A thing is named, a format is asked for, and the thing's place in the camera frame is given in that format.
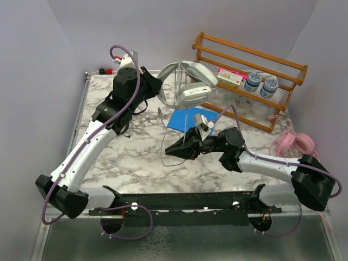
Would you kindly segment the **black headphones with cable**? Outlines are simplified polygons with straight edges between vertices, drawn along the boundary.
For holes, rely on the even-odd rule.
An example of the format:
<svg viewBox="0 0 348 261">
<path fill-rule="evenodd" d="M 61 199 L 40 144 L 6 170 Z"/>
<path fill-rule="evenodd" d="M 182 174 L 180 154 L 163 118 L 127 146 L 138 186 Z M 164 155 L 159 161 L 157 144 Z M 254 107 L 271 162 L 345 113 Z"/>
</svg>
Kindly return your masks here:
<svg viewBox="0 0 348 261">
<path fill-rule="evenodd" d="M 126 131 L 129 129 L 129 123 L 127 123 L 124 128 L 119 132 L 118 135 L 124 135 Z"/>
</svg>

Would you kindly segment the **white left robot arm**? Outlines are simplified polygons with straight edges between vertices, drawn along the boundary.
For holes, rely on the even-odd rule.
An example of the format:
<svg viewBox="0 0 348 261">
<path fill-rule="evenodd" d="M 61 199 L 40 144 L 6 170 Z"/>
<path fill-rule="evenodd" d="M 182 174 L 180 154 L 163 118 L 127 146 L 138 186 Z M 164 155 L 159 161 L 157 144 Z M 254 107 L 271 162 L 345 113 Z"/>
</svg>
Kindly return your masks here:
<svg viewBox="0 0 348 261">
<path fill-rule="evenodd" d="M 83 190 L 83 180 L 100 153 L 129 127 L 135 110 L 160 94 L 163 80 L 145 67 L 119 69 L 113 89 L 96 107 L 85 134 L 67 158 L 49 175 L 40 175 L 35 185 L 44 198 L 70 219 L 86 209 L 102 208 L 107 214 L 119 211 L 120 201 L 109 188 Z"/>
</svg>

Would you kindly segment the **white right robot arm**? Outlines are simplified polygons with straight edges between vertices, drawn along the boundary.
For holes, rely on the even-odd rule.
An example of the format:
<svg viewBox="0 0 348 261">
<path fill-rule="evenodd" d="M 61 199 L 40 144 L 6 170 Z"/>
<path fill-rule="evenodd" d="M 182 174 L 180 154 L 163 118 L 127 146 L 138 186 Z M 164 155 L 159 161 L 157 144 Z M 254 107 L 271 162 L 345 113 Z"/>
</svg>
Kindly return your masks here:
<svg viewBox="0 0 348 261">
<path fill-rule="evenodd" d="M 256 173 L 282 181 L 282 184 L 263 186 L 250 198 L 250 207 L 257 213 L 276 204 L 297 203 L 321 212 L 336 183 L 313 156 L 280 158 L 247 150 L 241 132 L 235 127 L 205 138 L 197 127 L 191 127 L 185 136 L 165 149 L 167 156 L 186 160 L 213 152 L 222 154 L 219 161 L 228 171 Z"/>
</svg>

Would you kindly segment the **grey white headphones with cable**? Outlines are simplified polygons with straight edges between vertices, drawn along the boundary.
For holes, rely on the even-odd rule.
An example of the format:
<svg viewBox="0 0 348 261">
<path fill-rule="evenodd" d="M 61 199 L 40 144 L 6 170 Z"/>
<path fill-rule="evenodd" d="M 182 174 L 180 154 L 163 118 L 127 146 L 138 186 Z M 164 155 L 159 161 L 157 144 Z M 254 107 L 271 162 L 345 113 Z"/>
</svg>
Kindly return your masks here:
<svg viewBox="0 0 348 261">
<path fill-rule="evenodd" d="M 164 90 L 157 95 L 166 107 L 179 110 L 185 109 L 184 126 L 187 126 L 188 109 L 207 102 L 217 93 L 218 80 L 207 67 L 193 61 L 180 60 L 166 65 L 157 75 L 164 81 L 170 74 L 176 76 L 173 102 L 168 102 Z"/>
</svg>

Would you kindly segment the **pink headphones with cable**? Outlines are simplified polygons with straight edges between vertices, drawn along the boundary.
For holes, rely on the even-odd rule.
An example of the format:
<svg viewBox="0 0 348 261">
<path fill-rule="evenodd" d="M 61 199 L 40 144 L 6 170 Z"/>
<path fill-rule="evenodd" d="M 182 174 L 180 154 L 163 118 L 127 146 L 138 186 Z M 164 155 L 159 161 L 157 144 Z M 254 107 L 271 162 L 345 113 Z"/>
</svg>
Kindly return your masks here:
<svg viewBox="0 0 348 261">
<path fill-rule="evenodd" d="M 277 137 L 269 148 L 271 153 L 272 148 L 275 146 L 276 156 L 282 156 L 284 154 L 290 154 L 290 148 L 293 147 L 301 154 L 310 154 L 314 156 L 318 161 L 320 160 L 317 151 L 315 150 L 315 142 L 313 139 L 304 133 L 296 133 L 293 128 L 293 123 L 290 118 L 286 116 L 273 115 L 268 116 L 268 120 L 284 119 L 290 124 L 290 128 L 283 131 L 279 137 Z"/>
</svg>

